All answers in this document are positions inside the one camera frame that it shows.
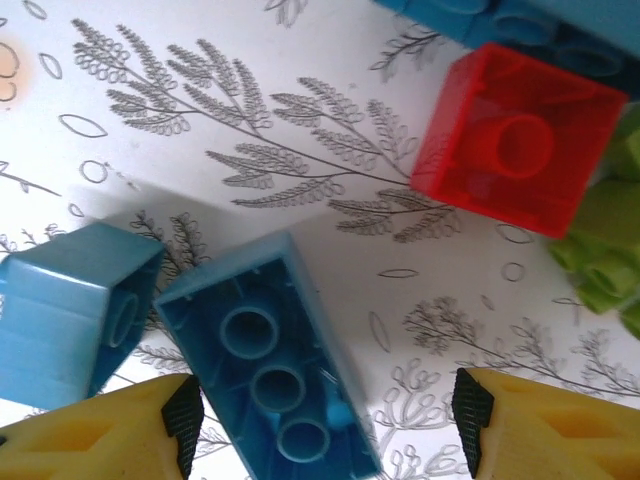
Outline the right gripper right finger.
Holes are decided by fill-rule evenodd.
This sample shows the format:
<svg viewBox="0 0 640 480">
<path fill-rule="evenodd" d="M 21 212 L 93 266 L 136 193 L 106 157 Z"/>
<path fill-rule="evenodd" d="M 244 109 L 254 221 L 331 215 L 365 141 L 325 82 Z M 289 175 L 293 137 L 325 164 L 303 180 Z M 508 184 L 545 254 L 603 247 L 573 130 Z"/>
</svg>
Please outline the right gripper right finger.
<svg viewBox="0 0 640 480">
<path fill-rule="evenodd" d="M 640 480 L 640 410 L 460 368 L 452 411 L 473 480 Z"/>
</svg>

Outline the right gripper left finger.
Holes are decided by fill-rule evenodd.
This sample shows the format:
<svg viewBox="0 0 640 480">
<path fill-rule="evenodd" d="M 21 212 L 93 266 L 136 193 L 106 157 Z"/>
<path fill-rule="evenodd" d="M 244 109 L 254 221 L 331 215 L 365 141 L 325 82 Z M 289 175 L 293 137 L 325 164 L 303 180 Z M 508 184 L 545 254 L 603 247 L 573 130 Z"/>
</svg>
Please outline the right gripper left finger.
<svg viewBox="0 0 640 480">
<path fill-rule="evenodd" d="M 160 376 L 0 428 L 0 480 L 188 480 L 204 407 Z"/>
</svg>

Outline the blue square lego brick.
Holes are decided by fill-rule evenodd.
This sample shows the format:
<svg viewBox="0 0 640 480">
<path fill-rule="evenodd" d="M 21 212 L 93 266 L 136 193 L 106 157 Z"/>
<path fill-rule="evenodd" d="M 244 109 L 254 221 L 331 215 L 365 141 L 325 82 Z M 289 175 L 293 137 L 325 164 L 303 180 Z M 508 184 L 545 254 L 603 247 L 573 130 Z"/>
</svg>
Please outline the blue square lego brick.
<svg viewBox="0 0 640 480">
<path fill-rule="evenodd" d="M 0 261 L 0 399 L 52 410 L 96 395 L 142 337 L 164 255 L 93 223 Z"/>
</svg>

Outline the green lego brick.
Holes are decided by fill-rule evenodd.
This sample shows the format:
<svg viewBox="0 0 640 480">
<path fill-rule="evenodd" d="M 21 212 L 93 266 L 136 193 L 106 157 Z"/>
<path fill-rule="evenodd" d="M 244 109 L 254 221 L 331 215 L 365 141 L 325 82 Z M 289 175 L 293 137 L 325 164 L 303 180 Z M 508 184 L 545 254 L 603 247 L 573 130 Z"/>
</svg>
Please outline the green lego brick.
<svg viewBox="0 0 640 480">
<path fill-rule="evenodd" d="M 640 182 L 640 103 L 621 118 L 605 157 L 616 176 Z"/>
<path fill-rule="evenodd" d="M 640 183 L 608 179 L 589 188 L 567 234 L 548 251 L 590 311 L 633 298 L 640 292 Z"/>
</svg>

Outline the blue long lego brick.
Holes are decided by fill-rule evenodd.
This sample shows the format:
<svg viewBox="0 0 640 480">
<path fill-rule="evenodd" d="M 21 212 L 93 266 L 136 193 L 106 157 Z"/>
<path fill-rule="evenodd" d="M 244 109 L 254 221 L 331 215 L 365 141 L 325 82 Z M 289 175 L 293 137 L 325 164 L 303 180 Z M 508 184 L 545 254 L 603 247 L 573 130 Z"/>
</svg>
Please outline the blue long lego brick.
<svg viewBox="0 0 640 480">
<path fill-rule="evenodd" d="M 373 0 L 467 48 L 499 43 L 640 100 L 640 0 Z"/>
<path fill-rule="evenodd" d="M 155 309 L 251 480 L 369 480 L 366 399 L 288 232 L 177 277 Z"/>
</svg>

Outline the red square lego brick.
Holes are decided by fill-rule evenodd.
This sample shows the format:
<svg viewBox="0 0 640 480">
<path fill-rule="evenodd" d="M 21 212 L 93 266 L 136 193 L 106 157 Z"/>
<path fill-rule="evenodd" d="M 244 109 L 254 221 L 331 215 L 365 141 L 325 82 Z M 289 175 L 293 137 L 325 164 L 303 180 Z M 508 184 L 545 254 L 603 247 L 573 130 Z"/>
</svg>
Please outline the red square lego brick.
<svg viewBox="0 0 640 480">
<path fill-rule="evenodd" d="M 449 68 L 410 186 L 560 238 L 628 100 L 622 91 L 486 44 Z"/>
</svg>

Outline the floral patterned table cover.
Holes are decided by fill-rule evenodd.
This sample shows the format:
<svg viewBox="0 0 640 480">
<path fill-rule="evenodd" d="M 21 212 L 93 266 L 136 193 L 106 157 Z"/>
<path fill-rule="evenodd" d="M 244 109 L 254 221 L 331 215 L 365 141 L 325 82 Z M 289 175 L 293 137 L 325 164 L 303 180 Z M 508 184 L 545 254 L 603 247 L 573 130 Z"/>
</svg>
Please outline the floral patterned table cover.
<svg viewBox="0 0 640 480">
<path fill-rule="evenodd" d="M 640 341 L 543 237 L 408 190 L 461 53 L 372 0 L 0 0 L 0 260 L 104 220 L 163 242 L 165 288 L 290 231 L 380 480 L 470 480 L 460 366 L 640 409 Z"/>
</svg>

